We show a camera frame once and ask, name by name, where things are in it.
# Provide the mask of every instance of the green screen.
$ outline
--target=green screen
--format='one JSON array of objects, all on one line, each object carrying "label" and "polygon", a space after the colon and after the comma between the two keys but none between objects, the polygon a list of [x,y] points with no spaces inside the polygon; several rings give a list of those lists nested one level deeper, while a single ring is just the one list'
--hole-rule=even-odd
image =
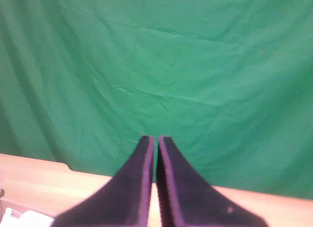
[{"label": "green screen", "polygon": [[214,185],[313,198],[313,0],[0,0],[0,153],[113,175],[171,135]]}]

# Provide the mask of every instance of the wooden tabletop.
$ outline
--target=wooden tabletop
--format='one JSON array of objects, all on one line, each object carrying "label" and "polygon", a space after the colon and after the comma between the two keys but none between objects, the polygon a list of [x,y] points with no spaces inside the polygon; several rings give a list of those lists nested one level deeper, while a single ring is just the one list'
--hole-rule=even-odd
[{"label": "wooden tabletop", "polygon": [[[111,177],[71,171],[65,164],[0,154],[3,199],[41,210],[63,212],[107,183]],[[271,227],[313,227],[313,201],[223,187],[218,191],[262,216]],[[160,227],[156,185],[152,187],[150,227]]]}]

